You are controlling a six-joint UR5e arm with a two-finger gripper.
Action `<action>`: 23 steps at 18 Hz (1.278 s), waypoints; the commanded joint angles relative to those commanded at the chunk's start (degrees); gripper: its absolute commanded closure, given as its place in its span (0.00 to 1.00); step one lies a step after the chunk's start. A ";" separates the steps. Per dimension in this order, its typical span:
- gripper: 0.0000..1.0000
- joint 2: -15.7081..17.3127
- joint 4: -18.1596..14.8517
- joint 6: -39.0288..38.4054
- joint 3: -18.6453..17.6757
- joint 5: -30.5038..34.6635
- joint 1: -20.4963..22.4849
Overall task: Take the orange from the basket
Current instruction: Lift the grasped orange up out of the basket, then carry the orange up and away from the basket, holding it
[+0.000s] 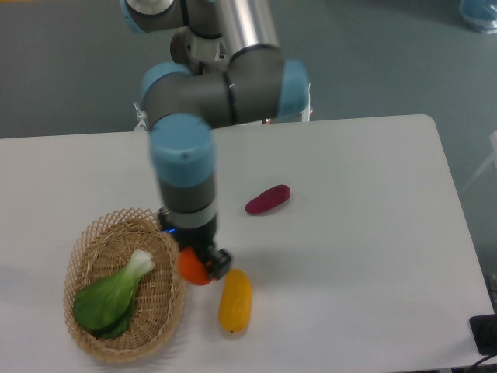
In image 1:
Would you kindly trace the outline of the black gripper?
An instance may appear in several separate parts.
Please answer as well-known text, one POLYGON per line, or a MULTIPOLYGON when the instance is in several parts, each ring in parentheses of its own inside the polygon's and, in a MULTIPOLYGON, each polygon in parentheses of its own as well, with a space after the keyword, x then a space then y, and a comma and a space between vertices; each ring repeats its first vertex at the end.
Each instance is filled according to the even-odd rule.
POLYGON ((217 216, 193 228, 174 225, 169 210, 161 207, 157 211, 158 223, 163 232, 170 234, 179 244, 179 249, 192 248, 207 272, 209 280, 219 280, 231 269, 232 255, 226 249, 217 249, 214 236, 217 231, 217 216))

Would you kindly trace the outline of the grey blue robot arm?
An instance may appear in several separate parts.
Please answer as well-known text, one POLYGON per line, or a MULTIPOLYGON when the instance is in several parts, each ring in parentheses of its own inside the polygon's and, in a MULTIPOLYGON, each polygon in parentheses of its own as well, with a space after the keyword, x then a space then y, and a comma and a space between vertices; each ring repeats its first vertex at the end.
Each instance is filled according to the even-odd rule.
POLYGON ((149 69, 141 109, 162 194, 159 221, 181 249, 191 248, 208 280, 221 279, 231 255, 218 249, 213 129, 302 112, 309 79, 284 58, 266 1, 123 1, 139 33, 174 30, 172 61, 149 69))

